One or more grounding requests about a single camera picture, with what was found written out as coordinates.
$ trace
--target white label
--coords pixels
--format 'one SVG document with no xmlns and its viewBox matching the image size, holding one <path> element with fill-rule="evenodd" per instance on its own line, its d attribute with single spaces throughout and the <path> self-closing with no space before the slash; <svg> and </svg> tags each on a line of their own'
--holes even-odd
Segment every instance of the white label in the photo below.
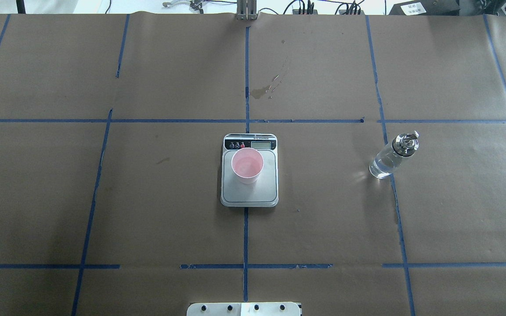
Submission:
<svg viewBox="0 0 506 316">
<path fill-rule="evenodd" d="M 400 7 L 405 15 L 416 15 L 421 13 L 427 13 L 421 2 L 415 2 L 415 4 L 406 4 L 405 6 Z"/>
</svg>

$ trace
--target digital kitchen scale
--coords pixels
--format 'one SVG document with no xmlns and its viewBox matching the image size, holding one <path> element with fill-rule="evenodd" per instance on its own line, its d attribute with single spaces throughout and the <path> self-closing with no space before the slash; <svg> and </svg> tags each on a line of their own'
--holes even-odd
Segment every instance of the digital kitchen scale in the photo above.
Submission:
<svg viewBox="0 0 506 316">
<path fill-rule="evenodd" d="M 231 158 L 241 148 L 257 149 L 264 159 L 259 178 L 252 184 L 239 182 Z M 221 153 L 221 203 L 241 208 L 272 208 L 278 203 L 277 137 L 273 134 L 227 134 Z"/>
</svg>

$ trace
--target bottle cap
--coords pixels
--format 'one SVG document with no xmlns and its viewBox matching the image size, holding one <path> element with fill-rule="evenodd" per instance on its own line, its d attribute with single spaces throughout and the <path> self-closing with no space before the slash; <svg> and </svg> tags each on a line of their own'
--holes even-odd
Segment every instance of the bottle cap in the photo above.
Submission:
<svg viewBox="0 0 506 316">
<path fill-rule="evenodd" d="M 399 134 L 392 142 L 392 148 L 400 156 L 409 157 L 419 149 L 419 133 L 414 130 L 411 134 Z"/>
</svg>

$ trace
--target pink plastic cup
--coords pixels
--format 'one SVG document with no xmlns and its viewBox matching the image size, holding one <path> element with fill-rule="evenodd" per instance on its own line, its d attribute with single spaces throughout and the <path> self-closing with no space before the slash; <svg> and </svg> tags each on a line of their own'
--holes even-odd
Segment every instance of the pink plastic cup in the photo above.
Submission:
<svg viewBox="0 0 506 316">
<path fill-rule="evenodd" d="M 253 148 L 241 148 L 231 158 L 231 169 L 241 183 L 252 184 L 257 181 L 265 160 L 260 152 Z"/>
</svg>

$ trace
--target metal stand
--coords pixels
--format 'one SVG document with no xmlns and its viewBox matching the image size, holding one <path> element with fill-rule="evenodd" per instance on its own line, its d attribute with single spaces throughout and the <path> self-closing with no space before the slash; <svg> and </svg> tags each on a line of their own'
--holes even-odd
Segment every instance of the metal stand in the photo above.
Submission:
<svg viewBox="0 0 506 316">
<path fill-rule="evenodd" d="M 257 0 L 237 0 L 238 20 L 257 20 Z"/>
</svg>

